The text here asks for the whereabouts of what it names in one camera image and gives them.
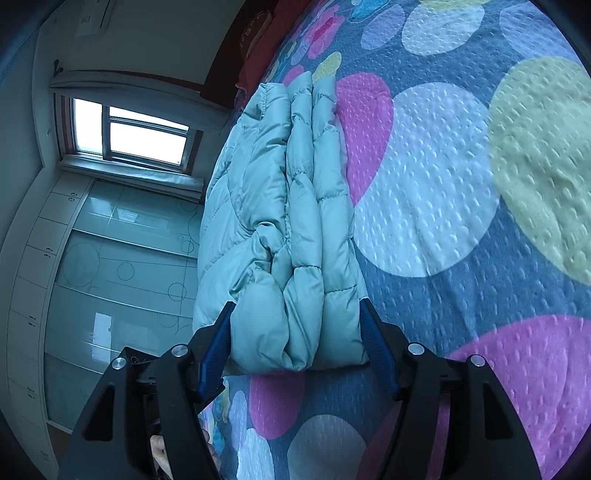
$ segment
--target blue gripper pad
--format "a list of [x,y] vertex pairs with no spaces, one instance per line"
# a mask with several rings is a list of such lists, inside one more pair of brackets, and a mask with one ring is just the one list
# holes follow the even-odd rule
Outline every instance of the blue gripper pad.
[[400,390],[396,378],[396,359],[379,328],[378,322],[382,321],[372,310],[369,300],[363,299],[359,302],[361,341],[381,387],[392,398],[396,398]]
[[221,382],[223,369],[226,366],[232,342],[230,339],[230,316],[236,307],[235,303],[228,302],[220,316],[213,325],[217,331],[209,344],[207,352],[203,356],[199,370],[199,386],[197,393],[202,399],[215,392]]

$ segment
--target metal screw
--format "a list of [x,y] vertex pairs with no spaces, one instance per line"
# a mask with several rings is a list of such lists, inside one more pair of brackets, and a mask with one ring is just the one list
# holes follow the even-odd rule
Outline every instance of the metal screw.
[[115,370],[121,370],[125,366],[126,363],[127,363],[127,361],[125,360],[125,358],[123,358],[122,356],[119,356],[115,360],[113,360],[113,363],[111,363],[111,366]]
[[408,346],[408,351],[411,352],[413,355],[422,355],[425,353],[425,348],[420,343],[411,343]]
[[486,365],[486,360],[484,360],[483,356],[480,355],[472,355],[470,357],[470,362],[476,365],[477,367],[484,367]]
[[172,354],[174,356],[185,356],[187,355],[187,352],[189,351],[187,345],[177,345],[176,347],[173,348]]

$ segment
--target yellow circle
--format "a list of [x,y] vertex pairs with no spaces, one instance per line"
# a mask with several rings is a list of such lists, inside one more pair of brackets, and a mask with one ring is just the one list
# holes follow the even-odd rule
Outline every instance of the yellow circle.
[[454,10],[456,8],[476,7],[491,0],[421,0],[424,7],[431,10]]
[[340,67],[342,56],[339,51],[334,51],[326,57],[312,74],[312,82],[316,83],[318,80],[330,75],[334,75]]
[[591,78],[561,57],[522,61],[489,108],[495,184],[560,271],[591,285]]
[[273,75],[275,75],[277,73],[278,68],[279,68],[279,59],[277,59],[275,61],[275,63],[273,64],[273,67],[271,68],[271,71],[269,73],[267,73],[267,76],[265,77],[265,82],[268,82],[269,80],[271,80],[273,78]]
[[290,55],[291,55],[291,54],[294,52],[294,50],[296,49],[296,48],[295,48],[295,47],[296,47],[296,45],[297,45],[297,42],[296,42],[296,41],[295,41],[295,42],[293,42],[293,43],[291,44],[291,47],[290,47],[290,49],[289,49],[289,50],[287,50],[287,53],[285,54],[285,58],[289,58],[289,56],[290,56]]

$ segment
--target cabinet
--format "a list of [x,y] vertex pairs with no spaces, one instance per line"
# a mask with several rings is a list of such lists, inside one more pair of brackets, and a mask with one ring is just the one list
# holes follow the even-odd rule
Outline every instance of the cabinet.
[[14,281],[10,309],[27,320],[39,324],[46,292],[45,288],[17,277]]
[[26,418],[37,427],[45,425],[41,413],[41,400],[39,396],[23,389],[12,380],[8,381],[8,391],[12,400],[12,408],[19,415]]
[[56,177],[55,170],[47,168],[39,174],[36,187],[27,193],[13,221],[9,243],[4,243],[12,255],[3,252],[0,258],[2,283],[13,285],[0,299],[8,312],[2,340],[6,347],[6,370],[0,385],[2,408],[11,409],[11,428],[48,480],[57,478],[58,466],[47,433],[44,359],[39,357],[46,328],[46,299],[53,288],[51,274],[60,261],[60,248],[92,181],[73,173],[62,173],[57,182]]
[[39,396],[39,363],[10,346],[6,360],[8,378],[29,393]]
[[38,362],[39,325],[11,310],[8,315],[8,345]]
[[67,225],[63,223],[38,218],[27,245],[54,255],[60,248],[61,241],[66,235],[66,229]]
[[52,192],[47,197],[39,217],[67,225],[70,223],[79,203],[80,199],[78,197]]
[[91,178],[65,171],[53,187],[53,192],[69,197],[81,198]]
[[27,245],[18,267],[18,276],[39,287],[47,288],[55,261],[55,255]]
[[17,425],[21,435],[22,446],[33,464],[49,480],[57,478],[58,467],[54,460],[51,443],[46,427],[32,424],[17,414]]

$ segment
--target light blue puffer jacket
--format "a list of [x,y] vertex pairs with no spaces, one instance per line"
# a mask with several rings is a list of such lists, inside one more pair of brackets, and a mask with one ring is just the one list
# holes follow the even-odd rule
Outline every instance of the light blue puffer jacket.
[[353,206],[335,117],[334,77],[310,72],[261,85],[217,161],[207,189],[193,329],[227,301],[228,374],[359,365]]

